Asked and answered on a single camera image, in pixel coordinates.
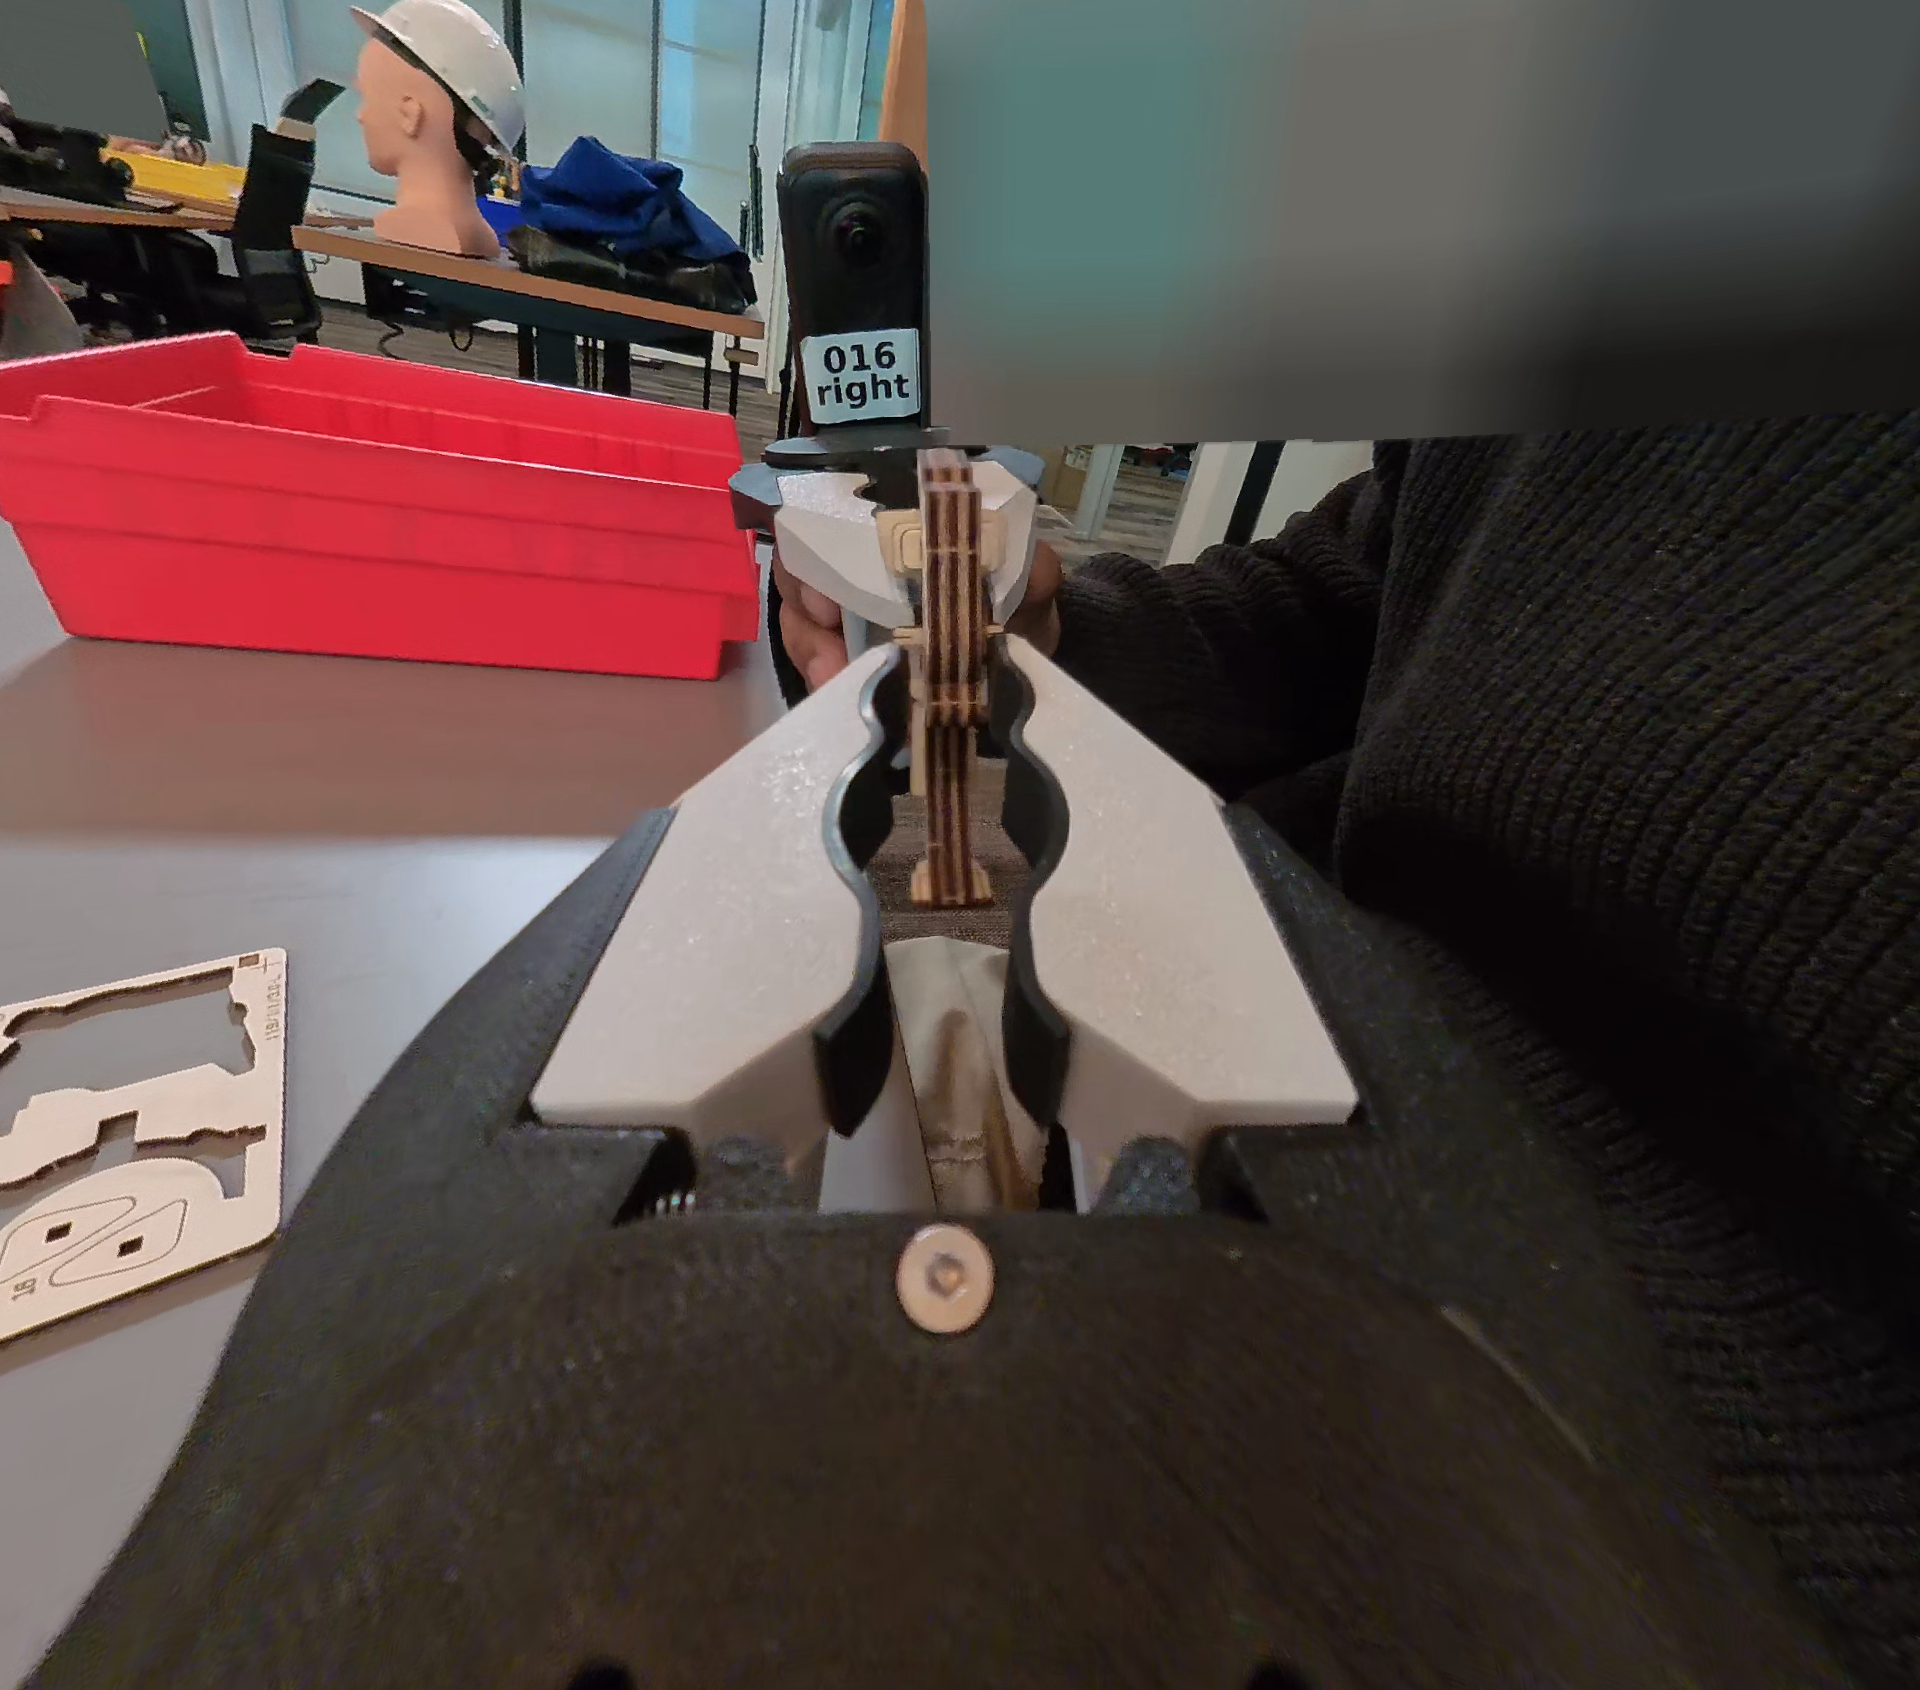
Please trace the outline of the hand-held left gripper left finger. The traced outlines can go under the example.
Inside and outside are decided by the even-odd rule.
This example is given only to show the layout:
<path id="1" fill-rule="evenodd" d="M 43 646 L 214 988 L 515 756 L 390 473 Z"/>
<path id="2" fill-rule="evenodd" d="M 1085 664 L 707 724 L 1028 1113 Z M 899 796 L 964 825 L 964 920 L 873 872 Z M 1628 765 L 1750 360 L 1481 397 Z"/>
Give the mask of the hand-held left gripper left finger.
<path id="1" fill-rule="evenodd" d="M 531 1088 L 542 1124 L 852 1136 L 894 1058 L 868 865 L 894 828 L 897 646 L 675 803 Z"/>

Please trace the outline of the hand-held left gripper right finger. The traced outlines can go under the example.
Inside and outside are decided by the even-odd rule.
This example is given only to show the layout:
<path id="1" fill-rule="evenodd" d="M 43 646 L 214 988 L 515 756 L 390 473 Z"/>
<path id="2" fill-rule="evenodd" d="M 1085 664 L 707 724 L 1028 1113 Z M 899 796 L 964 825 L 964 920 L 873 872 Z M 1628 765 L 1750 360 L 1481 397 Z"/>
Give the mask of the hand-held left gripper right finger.
<path id="1" fill-rule="evenodd" d="M 995 738 L 1029 866 L 1002 1008 L 1025 1114 L 1074 1140 L 1343 1124 L 1353 1078 L 1216 794 L 1020 641 Z"/>

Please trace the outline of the wooden puzzle model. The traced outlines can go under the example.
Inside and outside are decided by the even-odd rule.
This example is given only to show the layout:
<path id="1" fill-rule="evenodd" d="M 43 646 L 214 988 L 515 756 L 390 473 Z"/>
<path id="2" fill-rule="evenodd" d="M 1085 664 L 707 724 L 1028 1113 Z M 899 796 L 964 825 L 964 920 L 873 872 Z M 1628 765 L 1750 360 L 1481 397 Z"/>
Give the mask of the wooden puzzle model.
<path id="1" fill-rule="evenodd" d="M 949 449 L 917 455 L 917 517 L 879 519 L 882 562 L 917 579 L 917 623 L 896 630 L 905 653 L 910 792 L 924 812 L 917 910 L 975 910 L 993 901 L 974 860 L 969 783 L 975 734 L 989 712 L 991 577 L 1006 556 L 1004 519 L 988 511 L 972 461 Z"/>

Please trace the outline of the person's right forearm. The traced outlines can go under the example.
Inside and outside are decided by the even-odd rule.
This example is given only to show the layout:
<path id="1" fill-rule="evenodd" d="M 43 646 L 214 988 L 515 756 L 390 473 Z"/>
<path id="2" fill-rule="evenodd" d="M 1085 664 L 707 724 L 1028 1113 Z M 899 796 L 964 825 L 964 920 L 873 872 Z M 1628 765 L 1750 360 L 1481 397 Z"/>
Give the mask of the person's right forearm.
<path id="1" fill-rule="evenodd" d="M 1092 558 L 1053 603 L 1053 663 L 1224 803 L 1326 857 L 1392 642 L 1401 490 L 1425 450 L 1375 444 L 1367 473 L 1256 544 L 1165 569 Z"/>

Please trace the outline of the grey desk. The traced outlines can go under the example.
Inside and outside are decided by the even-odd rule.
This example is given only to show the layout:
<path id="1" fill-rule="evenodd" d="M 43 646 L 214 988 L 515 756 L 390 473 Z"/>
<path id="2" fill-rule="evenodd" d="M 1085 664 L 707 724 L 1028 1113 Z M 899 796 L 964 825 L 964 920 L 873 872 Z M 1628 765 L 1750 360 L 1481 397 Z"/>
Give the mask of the grey desk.
<path id="1" fill-rule="evenodd" d="M 1 677 L 4 1006 L 285 951 L 287 1208 L 447 996 L 782 710 L 763 639 L 705 682 L 75 641 L 6 524 Z M 203 984 L 34 1029 L 4 1128 L 239 1048 Z M 4 1687 L 138 1521 L 268 1256 L 4 1345 Z"/>

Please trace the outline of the blue jacket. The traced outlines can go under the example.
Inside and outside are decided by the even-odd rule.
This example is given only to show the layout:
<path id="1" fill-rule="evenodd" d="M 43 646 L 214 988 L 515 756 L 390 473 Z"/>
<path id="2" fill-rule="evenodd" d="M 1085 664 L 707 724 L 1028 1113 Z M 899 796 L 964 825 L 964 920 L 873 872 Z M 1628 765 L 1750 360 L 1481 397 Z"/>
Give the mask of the blue jacket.
<path id="1" fill-rule="evenodd" d="M 527 229 L 623 260 L 717 266 L 738 281 L 752 273 L 742 246 L 685 195 L 682 167 L 621 157 L 596 137 L 573 139 L 553 167 L 522 167 L 518 210 Z"/>

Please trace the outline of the black bag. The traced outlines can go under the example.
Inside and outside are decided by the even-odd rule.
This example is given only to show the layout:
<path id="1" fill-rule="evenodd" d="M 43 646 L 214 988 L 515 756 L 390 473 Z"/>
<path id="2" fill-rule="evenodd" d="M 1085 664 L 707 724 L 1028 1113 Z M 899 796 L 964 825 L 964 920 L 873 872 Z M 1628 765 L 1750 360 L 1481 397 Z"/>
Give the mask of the black bag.
<path id="1" fill-rule="evenodd" d="M 752 265 L 744 255 L 689 262 L 672 253 L 616 253 L 605 242 L 552 234 L 520 222 L 502 238 L 505 255 L 527 274 L 599 291 L 618 291 L 713 314 L 742 317 L 758 309 Z"/>

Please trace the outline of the beige trousers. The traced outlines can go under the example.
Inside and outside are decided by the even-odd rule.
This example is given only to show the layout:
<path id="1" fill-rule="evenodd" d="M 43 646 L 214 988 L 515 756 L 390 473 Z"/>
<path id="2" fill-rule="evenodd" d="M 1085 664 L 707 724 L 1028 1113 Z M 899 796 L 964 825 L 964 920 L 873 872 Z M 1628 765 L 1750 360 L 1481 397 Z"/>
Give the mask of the beige trousers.
<path id="1" fill-rule="evenodd" d="M 930 935 L 889 942 L 884 964 L 935 1208 L 1037 1210 L 1048 1131 L 1006 1073 L 1007 951 Z"/>

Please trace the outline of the long wooden table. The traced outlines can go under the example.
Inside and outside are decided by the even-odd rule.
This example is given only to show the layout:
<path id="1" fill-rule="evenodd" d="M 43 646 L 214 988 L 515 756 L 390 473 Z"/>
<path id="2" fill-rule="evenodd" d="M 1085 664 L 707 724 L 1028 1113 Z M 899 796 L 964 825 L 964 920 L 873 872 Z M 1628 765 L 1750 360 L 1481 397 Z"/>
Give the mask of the long wooden table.
<path id="1" fill-rule="evenodd" d="M 727 380 L 727 410 L 738 407 L 739 371 L 763 352 L 765 329 L 753 312 L 699 310 L 540 277 L 512 258 L 462 258 L 388 242 L 370 229 L 296 226 L 293 248 L 307 258 L 357 266 L 363 310 L 382 326 L 475 330 L 505 324 L 518 336 L 518 375 L 526 382 L 631 394 L 633 350 L 701 360 L 701 407 L 713 375 Z"/>

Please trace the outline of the white hard hat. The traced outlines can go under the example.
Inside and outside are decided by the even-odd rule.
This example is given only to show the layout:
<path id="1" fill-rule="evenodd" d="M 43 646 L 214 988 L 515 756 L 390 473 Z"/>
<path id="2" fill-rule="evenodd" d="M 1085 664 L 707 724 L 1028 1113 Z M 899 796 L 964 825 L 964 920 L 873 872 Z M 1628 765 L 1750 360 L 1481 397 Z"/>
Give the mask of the white hard hat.
<path id="1" fill-rule="evenodd" d="M 370 38 L 403 53 L 480 126 L 492 154 L 513 160 L 523 142 L 523 83 L 503 38 L 463 0 L 395 0 L 384 13 L 347 13 Z"/>

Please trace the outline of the person's black sweater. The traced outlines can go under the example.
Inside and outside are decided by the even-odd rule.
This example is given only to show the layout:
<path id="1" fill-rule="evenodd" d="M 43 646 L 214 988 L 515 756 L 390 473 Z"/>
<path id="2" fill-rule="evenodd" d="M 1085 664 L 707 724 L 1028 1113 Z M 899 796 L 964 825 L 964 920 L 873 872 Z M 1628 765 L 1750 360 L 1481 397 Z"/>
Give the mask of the person's black sweater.
<path id="1" fill-rule="evenodd" d="M 1328 862 L 1596 1173 L 1722 1484 L 1916 1687 L 1916 409 L 1379 444 L 1236 577 Z"/>

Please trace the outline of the red plastic bin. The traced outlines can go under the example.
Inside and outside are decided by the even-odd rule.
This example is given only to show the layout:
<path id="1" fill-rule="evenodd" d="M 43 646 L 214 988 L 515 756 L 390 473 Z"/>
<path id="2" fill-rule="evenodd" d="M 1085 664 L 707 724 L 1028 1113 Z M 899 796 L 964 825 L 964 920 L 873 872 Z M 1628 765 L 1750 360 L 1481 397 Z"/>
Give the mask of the red plastic bin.
<path id="1" fill-rule="evenodd" d="M 225 332 L 4 365 L 4 521 L 90 641 L 707 681 L 739 464 L 715 410 Z"/>

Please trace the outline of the wooden puzzle sheet with cutouts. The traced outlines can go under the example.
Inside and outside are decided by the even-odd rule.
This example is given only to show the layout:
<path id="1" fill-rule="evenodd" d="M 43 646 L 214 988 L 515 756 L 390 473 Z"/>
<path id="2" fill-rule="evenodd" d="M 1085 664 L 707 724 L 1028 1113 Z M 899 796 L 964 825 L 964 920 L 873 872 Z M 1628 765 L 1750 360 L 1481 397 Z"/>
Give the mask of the wooden puzzle sheet with cutouts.
<path id="1" fill-rule="evenodd" d="M 239 1070 L 214 1062 L 40 1087 L 1 1136 L 1 1340 L 15 1342 L 268 1245 L 282 1223 L 283 949 L 4 1004 L 4 1056 L 42 1023 L 172 1002 L 214 984 L 235 1015 Z"/>

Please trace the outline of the black office chair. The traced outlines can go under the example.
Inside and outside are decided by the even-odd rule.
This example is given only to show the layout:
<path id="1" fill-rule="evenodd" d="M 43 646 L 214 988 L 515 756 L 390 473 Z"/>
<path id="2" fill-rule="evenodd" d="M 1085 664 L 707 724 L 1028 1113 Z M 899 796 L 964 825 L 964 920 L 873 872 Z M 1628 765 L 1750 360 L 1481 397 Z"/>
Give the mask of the black office chair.
<path id="1" fill-rule="evenodd" d="M 253 125 L 227 242 L 251 342 L 289 348 L 318 342 L 324 314 L 304 255 L 293 245 L 316 177 L 318 125 L 344 84 L 316 76 L 282 104 L 274 125 Z"/>

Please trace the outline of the yellow tool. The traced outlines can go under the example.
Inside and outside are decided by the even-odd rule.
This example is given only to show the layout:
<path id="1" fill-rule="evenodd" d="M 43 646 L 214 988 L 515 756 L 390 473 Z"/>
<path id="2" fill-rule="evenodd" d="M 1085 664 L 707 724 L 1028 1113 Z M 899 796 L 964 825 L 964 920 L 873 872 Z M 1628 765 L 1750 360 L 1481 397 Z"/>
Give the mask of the yellow tool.
<path id="1" fill-rule="evenodd" d="M 232 213 L 246 183 L 243 167 L 185 163 L 132 147 L 121 149 L 116 140 L 108 142 L 104 160 L 127 172 L 132 191 L 208 214 Z"/>

